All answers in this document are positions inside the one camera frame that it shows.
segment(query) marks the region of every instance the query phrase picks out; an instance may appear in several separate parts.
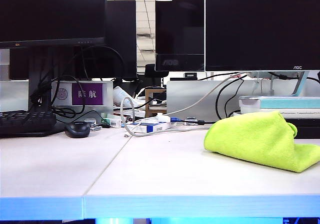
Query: label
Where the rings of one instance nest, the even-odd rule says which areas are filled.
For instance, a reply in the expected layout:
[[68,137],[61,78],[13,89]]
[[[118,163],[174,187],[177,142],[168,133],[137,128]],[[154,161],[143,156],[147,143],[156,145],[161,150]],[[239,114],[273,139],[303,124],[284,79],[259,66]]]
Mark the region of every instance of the label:
[[85,105],[103,105],[103,84],[100,83],[81,83],[83,93],[77,83],[72,83],[72,105],[83,104],[83,94]]

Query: computer mouse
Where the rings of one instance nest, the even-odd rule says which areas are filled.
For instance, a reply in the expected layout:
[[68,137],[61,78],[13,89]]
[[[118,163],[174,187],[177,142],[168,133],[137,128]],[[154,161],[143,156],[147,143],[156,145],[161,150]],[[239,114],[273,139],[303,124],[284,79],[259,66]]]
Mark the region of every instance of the computer mouse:
[[68,137],[84,138],[90,133],[90,124],[83,121],[71,122],[64,127],[64,131]]

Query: desk surface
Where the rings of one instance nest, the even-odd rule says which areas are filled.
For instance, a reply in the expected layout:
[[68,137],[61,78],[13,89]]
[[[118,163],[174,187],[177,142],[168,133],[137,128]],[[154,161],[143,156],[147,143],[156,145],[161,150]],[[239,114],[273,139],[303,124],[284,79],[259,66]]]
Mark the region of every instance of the desk surface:
[[132,138],[85,197],[87,215],[320,215],[320,163],[298,174],[233,159],[204,150],[205,133]]
[[320,163],[297,174],[221,156],[205,133],[2,139],[0,219],[320,215]]
[[59,212],[63,219],[83,218],[83,196],[128,142],[124,133],[103,129],[83,139],[64,133],[1,139],[0,218],[23,219],[28,212],[35,218],[56,218]]

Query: black keyboard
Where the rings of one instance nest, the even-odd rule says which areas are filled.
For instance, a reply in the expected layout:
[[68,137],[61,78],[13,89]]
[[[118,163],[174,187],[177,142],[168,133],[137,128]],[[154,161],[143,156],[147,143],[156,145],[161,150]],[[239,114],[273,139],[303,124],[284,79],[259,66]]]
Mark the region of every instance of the black keyboard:
[[48,131],[56,122],[52,112],[0,112],[0,135]]

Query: microfiber towel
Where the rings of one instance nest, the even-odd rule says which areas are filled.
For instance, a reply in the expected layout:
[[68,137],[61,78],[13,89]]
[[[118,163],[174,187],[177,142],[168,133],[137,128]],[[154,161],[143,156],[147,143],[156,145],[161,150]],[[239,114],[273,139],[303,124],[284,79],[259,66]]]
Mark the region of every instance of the microfiber towel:
[[206,150],[279,169],[302,172],[320,161],[320,146],[295,144],[297,128],[279,111],[249,113],[216,122]]

